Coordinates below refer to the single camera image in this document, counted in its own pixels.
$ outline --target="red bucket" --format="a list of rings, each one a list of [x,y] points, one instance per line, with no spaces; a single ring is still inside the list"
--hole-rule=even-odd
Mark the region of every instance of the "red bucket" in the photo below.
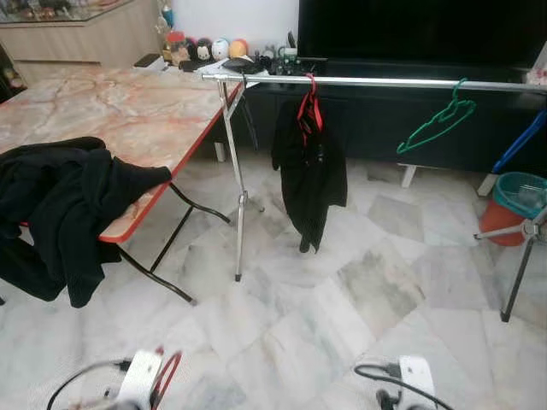
[[[524,217],[490,200],[485,213],[480,218],[479,228],[481,232],[495,231],[519,225],[524,219]],[[500,237],[489,237],[488,239],[502,246],[518,246],[524,242],[524,237],[520,232]]]

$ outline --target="television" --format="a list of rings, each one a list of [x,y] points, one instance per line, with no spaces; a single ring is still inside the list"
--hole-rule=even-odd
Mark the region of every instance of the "television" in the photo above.
[[[302,58],[528,68],[547,0],[300,0]]]

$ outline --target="red table edge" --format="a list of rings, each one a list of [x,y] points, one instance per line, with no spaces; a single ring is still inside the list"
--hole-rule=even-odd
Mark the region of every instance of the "red table edge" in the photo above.
[[[233,89],[233,91],[232,91],[232,93],[230,94],[230,97],[229,97],[230,101],[233,100],[233,98],[235,97],[236,92],[238,91],[240,86],[241,86],[241,84],[238,84],[238,86]],[[213,125],[221,117],[222,109],[223,109],[223,107],[219,108],[219,110],[216,112],[215,116],[213,116],[213,118],[211,118],[211,121],[208,123],[208,125],[205,127],[205,129],[202,131],[200,136],[197,138],[197,140],[194,142],[194,144],[190,147],[188,152],[186,152],[186,155],[180,160],[179,164],[171,172],[171,175],[172,175],[173,178],[177,175],[177,173],[179,173],[180,169],[188,162],[188,160],[190,160],[190,157],[192,156],[194,151],[197,149],[197,147],[199,147],[199,145],[202,143],[203,139],[207,136],[207,134],[209,134],[209,131],[211,131],[211,128],[213,127]],[[160,199],[160,196],[162,196],[163,191],[165,191],[167,189],[170,182],[171,181],[166,182],[165,184],[162,184],[160,186],[159,190],[156,191],[156,193],[154,194],[152,199],[150,199],[150,201],[148,202],[146,207],[144,207],[143,212],[140,213],[140,215],[131,223],[129,228],[122,235],[119,235],[118,237],[104,237],[103,235],[99,235],[98,240],[101,241],[101,242],[106,242],[106,243],[123,243],[127,239],[129,239],[129,237],[131,237],[131,235],[135,232],[137,227],[141,224],[144,217],[148,214],[148,212],[152,209],[152,207],[154,205],[156,205],[156,202],[158,201],[158,199]]]

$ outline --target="black jacket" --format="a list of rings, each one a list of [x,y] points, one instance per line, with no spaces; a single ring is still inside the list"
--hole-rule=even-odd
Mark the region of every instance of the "black jacket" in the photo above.
[[[328,125],[303,143],[297,106],[286,102],[277,119],[272,147],[273,169],[281,167],[283,201],[302,235],[300,250],[319,249],[330,205],[345,207],[348,183],[344,152],[328,135]]]
[[[83,307],[103,280],[101,263],[119,261],[100,233],[152,187],[166,167],[111,158],[104,142],[83,137],[26,145],[0,155],[0,278],[51,301],[68,287]],[[28,222],[34,245],[20,240]]]

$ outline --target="tripod stand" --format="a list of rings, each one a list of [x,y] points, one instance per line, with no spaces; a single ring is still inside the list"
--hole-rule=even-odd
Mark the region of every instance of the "tripod stand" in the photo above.
[[[522,278],[524,277],[524,271],[526,270],[528,259],[530,259],[530,253],[532,252],[533,245],[537,241],[547,242],[547,206],[543,208],[538,216],[536,216],[533,220],[526,219],[516,226],[474,234],[475,239],[484,239],[486,237],[499,237],[516,232],[522,233],[525,240],[522,250],[521,264],[516,272],[515,279],[513,281],[513,288],[509,293],[509,299],[500,313],[503,322],[509,322],[509,319],[511,318],[511,311],[513,310],[517,293],[521,287]]]

